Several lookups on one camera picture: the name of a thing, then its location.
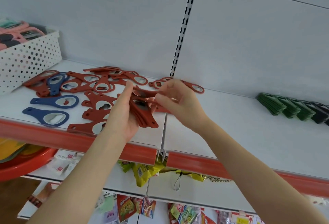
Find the person's right hand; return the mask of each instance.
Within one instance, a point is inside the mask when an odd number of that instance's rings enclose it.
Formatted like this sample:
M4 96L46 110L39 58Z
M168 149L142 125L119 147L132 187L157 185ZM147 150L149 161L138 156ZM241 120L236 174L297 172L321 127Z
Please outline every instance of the person's right hand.
M158 93L155 100L169 110L184 126L200 133L208 117L195 92L180 80L167 81L161 86L160 91L163 95Z

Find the blue bottle opener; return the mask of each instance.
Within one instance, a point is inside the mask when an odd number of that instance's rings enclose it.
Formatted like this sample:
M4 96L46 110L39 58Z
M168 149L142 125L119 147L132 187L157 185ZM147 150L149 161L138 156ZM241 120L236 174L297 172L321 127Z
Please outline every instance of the blue bottle opener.
M68 113L60 110L39 110L27 107L22 111L24 114L35 117L41 124L49 127L58 127L70 117Z
M69 109L79 103L79 98L74 95L65 95L52 98L32 98L31 105L50 105L57 108Z
M66 73L59 73L47 79L47 85L50 88L51 96L55 96L60 93L60 86L65 81L65 79L68 79Z

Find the person's left arm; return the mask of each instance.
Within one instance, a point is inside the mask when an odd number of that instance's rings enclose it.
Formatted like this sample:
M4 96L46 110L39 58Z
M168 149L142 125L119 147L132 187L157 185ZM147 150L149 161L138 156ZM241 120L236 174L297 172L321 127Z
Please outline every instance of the person's left arm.
M132 90L133 84L129 81L112 107L102 132L28 224L88 223L107 177L126 143L138 130L135 117L129 113Z

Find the brown floor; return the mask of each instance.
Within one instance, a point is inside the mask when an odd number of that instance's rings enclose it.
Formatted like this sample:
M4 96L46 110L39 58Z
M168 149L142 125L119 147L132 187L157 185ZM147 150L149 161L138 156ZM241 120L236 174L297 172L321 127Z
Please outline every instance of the brown floor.
M37 188L40 181L16 178L6 182L0 182L0 220L1 223L23 224L26 220L17 219L18 212Z

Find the white basket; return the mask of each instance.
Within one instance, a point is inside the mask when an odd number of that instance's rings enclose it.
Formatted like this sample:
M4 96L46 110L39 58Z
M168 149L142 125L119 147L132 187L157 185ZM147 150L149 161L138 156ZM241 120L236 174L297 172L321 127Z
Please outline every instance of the white basket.
M0 95L62 60L58 31L0 51Z

